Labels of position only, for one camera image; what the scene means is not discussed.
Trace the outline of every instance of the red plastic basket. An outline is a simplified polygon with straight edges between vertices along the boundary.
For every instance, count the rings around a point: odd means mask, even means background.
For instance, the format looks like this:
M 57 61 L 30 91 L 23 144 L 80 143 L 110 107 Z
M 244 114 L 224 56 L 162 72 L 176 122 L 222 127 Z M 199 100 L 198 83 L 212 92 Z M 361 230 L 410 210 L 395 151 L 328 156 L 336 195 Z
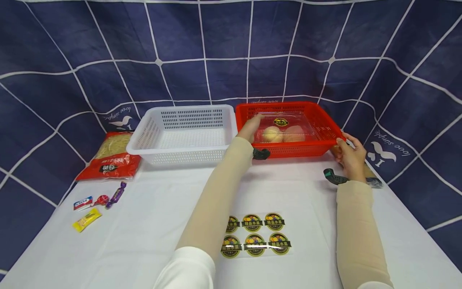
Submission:
M 337 144 L 337 137 L 345 139 L 338 125 L 316 103 L 297 101 L 287 103 L 239 104 L 236 107 L 237 130 L 260 112 L 303 113 L 313 131 L 315 140 L 278 143 L 253 143 L 257 149 L 268 149 L 270 158 L 320 156 Z

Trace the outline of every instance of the red package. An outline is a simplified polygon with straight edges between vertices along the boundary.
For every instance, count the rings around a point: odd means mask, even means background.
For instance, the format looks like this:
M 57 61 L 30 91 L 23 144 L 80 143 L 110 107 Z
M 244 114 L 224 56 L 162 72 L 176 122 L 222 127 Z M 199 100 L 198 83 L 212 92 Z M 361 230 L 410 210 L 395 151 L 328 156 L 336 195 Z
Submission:
M 109 132 L 95 158 L 77 177 L 77 181 L 94 178 L 133 178 L 141 157 L 127 153 L 132 132 Z

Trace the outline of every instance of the sticker label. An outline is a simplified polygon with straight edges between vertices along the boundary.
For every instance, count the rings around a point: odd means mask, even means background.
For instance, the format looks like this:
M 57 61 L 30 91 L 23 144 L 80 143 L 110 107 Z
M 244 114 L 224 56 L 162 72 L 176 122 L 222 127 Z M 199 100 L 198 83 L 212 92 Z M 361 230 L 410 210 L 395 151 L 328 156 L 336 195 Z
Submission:
M 241 223 L 237 220 L 235 216 L 230 216 L 228 220 L 228 226 L 226 227 L 226 233 L 231 234 L 234 233 L 238 227 L 241 226 Z
M 266 248 L 267 244 L 260 235 L 251 234 L 245 238 L 244 251 L 252 257 L 261 256 Z
M 112 172 L 112 171 L 115 171 L 116 169 L 118 168 L 118 166 L 116 165 L 102 165 L 100 168 L 99 168 L 99 172 Z
M 286 126 L 289 124 L 289 122 L 285 118 L 280 118 L 280 117 L 275 118 L 273 122 L 277 126 Z
M 242 245 L 240 243 L 239 239 L 233 235 L 225 236 L 223 245 L 221 246 L 221 254 L 228 259 L 237 257 L 239 252 L 242 251 Z
M 278 255 L 287 254 L 291 247 L 290 241 L 281 233 L 274 233 L 269 237 L 268 248 Z
M 284 219 L 279 214 L 269 213 L 265 217 L 265 226 L 268 226 L 272 231 L 280 231 L 285 224 Z
M 263 226 L 263 221 L 257 215 L 246 215 L 242 219 L 242 227 L 249 232 L 257 232 Z

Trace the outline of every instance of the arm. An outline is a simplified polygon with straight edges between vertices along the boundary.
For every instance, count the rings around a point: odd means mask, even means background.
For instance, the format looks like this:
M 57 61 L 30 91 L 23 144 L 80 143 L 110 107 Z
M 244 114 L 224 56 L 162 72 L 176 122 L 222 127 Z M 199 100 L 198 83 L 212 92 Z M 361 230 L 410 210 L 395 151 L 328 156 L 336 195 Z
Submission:
M 355 149 L 338 140 L 337 160 L 350 179 L 337 190 L 337 267 L 345 289 L 363 288 L 369 282 L 393 287 L 385 254 L 372 214 L 372 189 L 364 177 L 366 150 L 351 135 L 344 134 Z
M 154 288 L 213 288 L 215 263 L 241 177 L 252 164 L 254 149 L 250 143 L 261 119 L 262 116 L 257 115 L 244 125 L 213 170 Z
M 216 262 L 241 177 L 252 164 L 253 147 L 235 137 L 223 161 L 213 170 L 176 246 L 196 247 Z

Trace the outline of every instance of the sticker sheet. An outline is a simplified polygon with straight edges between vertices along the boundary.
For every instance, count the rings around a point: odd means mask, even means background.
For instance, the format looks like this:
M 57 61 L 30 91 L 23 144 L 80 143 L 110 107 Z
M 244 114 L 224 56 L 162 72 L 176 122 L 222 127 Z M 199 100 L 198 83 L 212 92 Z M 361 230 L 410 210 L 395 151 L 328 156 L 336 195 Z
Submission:
M 294 252 L 286 221 L 279 212 L 232 215 L 221 254 L 227 259 L 291 255 Z

